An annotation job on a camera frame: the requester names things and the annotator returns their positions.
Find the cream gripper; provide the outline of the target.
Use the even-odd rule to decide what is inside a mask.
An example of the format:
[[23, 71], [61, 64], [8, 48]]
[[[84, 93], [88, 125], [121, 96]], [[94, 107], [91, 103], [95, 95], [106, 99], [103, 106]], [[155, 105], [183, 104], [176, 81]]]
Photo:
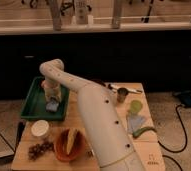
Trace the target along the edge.
[[52, 98], [54, 98], [57, 102], [62, 101], [61, 97], [61, 91], [60, 87], [50, 87], [47, 84], [43, 86], [44, 92], [45, 92], [45, 99], [47, 102], [49, 102]]

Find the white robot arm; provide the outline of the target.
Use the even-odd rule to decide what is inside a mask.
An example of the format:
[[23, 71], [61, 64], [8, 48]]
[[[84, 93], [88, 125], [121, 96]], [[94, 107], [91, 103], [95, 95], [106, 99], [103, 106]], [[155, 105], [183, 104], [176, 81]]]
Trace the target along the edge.
[[77, 93], [79, 114], [100, 171], [146, 171], [108, 89], [59, 69], [54, 65], [56, 61], [42, 63], [39, 70], [46, 78]]

